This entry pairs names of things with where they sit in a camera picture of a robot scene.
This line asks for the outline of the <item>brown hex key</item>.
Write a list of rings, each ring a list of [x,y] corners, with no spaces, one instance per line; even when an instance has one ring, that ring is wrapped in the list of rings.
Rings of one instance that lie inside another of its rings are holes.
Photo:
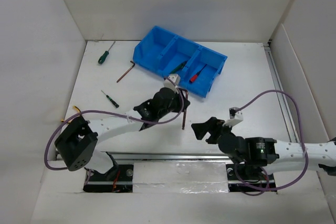
[[[181,89],[182,94],[184,95],[184,98],[186,101],[188,101],[188,91],[186,89]],[[187,115],[187,108],[183,110],[183,121],[182,121],[182,130],[185,130],[186,125],[186,115]]]
[[[119,83],[135,67],[134,61],[131,60],[130,63],[131,67],[125,73],[122,74],[122,76],[116,81],[116,83]]]

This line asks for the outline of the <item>red-handled screwdriver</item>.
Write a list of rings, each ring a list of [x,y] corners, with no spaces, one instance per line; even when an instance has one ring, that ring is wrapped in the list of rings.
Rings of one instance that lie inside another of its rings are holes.
[[[196,81],[196,79],[198,78],[198,76],[201,74],[201,72],[203,71],[203,69],[206,67],[207,65],[204,65],[195,75],[193,75],[190,79],[189,79],[189,83],[194,83]]]

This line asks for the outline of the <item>green-handled cutting pliers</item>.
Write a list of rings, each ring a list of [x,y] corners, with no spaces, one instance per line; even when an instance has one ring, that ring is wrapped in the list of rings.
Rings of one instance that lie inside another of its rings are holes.
[[[183,61],[182,63],[180,63],[178,66],[176,66],[171,72],[170,74],[175,74],[177,73],[178,71],[182,70],[185,65],[187,64],[187,61]]]

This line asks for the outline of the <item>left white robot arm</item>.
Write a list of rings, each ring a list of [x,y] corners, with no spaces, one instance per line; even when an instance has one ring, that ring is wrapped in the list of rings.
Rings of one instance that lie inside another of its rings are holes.
[[[181,89],[161,88],[153,98],[126,114],[87,121],[82,115],[71,120],[55,140],[55,147],[70,172],[79,169],[98,173],[105,180],[115,179],[119,165],[113,156],[97,146],[116,136],[146,130],[170,113],[184,112],[190,105]]]

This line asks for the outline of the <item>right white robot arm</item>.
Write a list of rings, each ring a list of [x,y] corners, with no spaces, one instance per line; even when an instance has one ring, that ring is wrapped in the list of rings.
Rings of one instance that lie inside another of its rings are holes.
[[[215,144],[234,164],[243,163],[243,174],[255,178],[263,167],[268,174],[303,170],[322,172],[335,176],[335,141],[318,144],[306,144],[305,150],[299,143],[290,143],[273,138],[243,138],[232,132],[233,126],[241,119],[227,121],[211,117],[204,123],[193,123],[192,130],[197,140],[206,139]]]

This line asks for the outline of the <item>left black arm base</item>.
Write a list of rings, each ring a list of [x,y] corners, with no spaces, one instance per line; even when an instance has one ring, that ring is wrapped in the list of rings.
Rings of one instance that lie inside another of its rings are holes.
[[[118,164],[112,157],[112,172],[100,174],[88,172],[83,190],[86,193],[132,193],[134,164],[122,161]]]

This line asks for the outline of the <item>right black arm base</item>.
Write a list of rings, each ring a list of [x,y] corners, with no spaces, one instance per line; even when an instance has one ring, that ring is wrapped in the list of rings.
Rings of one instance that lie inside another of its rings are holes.
[[[237,172],[242,180],[244,180],[246,183],[251,184],[253,186],[265,188],[266,185],[268,185],[269,188],[276,187],[274,176],[269,175],[269,183],[267,183],[267,177],[262,173],[261,170],[248,172],[244,164],[238,164]],[[238,179],[235,173],[235,164],[227,164],[226,173],[227,173],[227,179],[228,179],[228,192],[229,193],[242,193],[247,196],[260,196],[261,194],[264,193],[263,191],[255,190],[243,184]]]

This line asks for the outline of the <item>blue three-compartment plastic bin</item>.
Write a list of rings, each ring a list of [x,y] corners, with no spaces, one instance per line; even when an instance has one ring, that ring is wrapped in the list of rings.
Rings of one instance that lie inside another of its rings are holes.
[[[179,36],[159,26],[154,26],[136,45],[133,53],[135,64],[160,76],[167,77],[183,61],[185,67],[178,71],[180,87],[205,98],[218,75],[221,74],[227,56],[196,42]],[[207,65],[194,83],[189,79]]]

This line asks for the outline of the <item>aluminium side rail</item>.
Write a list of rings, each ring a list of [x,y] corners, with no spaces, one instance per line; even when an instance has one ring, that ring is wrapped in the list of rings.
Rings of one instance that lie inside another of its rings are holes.
[[[263,44],[263,47],[265,50],[265,54],[266,54],[266,58],[268,61],[270,73],[272,76],[272,81],[274,83],[274,87],[276,90],[283,91],[280,77],[276,69],[274,59],[272,57],[271,49],[268,44]],[[284,95],[283,93],[277,93],[277,98],[278,98],[278,102],[280,105],[282,117],[283,117],[283,120],[286,125],[286,129],[288,132],[289,141],[299,143],[300,142],[299,135],[297,133],[296,126],[294,124],[294,121],[291,115],[291,111],[290,111],[288,101],[287,101],[287,96]]]

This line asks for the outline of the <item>aluminium front rail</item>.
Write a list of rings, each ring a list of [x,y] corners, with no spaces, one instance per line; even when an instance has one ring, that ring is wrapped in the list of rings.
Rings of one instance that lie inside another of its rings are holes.
[[[231,161],[219,154],[161,154],[161,153],[114,153],[108,152],[115,160],[133,161]]]

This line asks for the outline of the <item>large green-handled screwdriver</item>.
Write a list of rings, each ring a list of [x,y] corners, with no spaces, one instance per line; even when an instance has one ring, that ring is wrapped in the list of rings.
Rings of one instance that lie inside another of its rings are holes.
[[[112,45],[109,47],[109,49],[106,50],[106,51],[100,56],[100,58],[98,59],[98,64],[99,64],[99,65],[102,65],[102,64],[106,61],[106,58],[107,58],[107,56],[109,55],[110,50],[111,50],[111,48],[115,45],[115,43],[116,43],[116,41],[114,41],[114,42],[112,43]]]

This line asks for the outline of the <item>yellow-handled needle-nose pliers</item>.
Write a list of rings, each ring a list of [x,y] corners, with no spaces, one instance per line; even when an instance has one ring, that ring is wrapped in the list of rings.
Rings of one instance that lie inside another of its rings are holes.
[[[81,110],[80,110],[77,106],[75,106],[75,105],[73,105],[72,108],[73,108],[77,113],[80,113],[80,112],[81,112]]]

